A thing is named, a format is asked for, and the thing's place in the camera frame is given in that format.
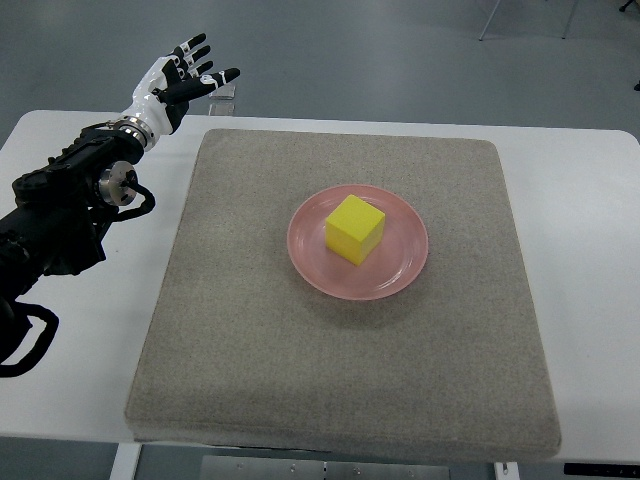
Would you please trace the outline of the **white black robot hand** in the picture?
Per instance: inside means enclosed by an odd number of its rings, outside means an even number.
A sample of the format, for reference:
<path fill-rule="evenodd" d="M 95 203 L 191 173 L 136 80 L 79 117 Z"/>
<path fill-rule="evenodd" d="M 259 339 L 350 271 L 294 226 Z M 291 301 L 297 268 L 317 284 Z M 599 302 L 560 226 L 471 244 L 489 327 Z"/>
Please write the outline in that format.
<path fill-rule="evenodd" d="M 146 148 L 178 130 L 191 101 L 240 76 L 237 68 L 215 72 L 210 51 L 206 35 L 198 34 L 159 57 L 139 81 L 119 121 L 139 132 Z"/>

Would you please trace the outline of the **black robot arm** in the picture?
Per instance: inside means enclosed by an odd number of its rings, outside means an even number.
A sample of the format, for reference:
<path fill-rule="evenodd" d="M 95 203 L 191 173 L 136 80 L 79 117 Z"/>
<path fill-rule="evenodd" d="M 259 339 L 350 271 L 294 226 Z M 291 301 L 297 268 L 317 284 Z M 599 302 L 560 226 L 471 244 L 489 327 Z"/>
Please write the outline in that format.
<path fill-rule="evenodd" d="M 133 167 L 157 137 L 140 120 L 84 128 L 46 166 L 12 184 L 16 207 L 1 220 L 1 319 L 42 276 L 77 275 L 105 260 L 109 227 L 150 213 L 153 194 Z"/>

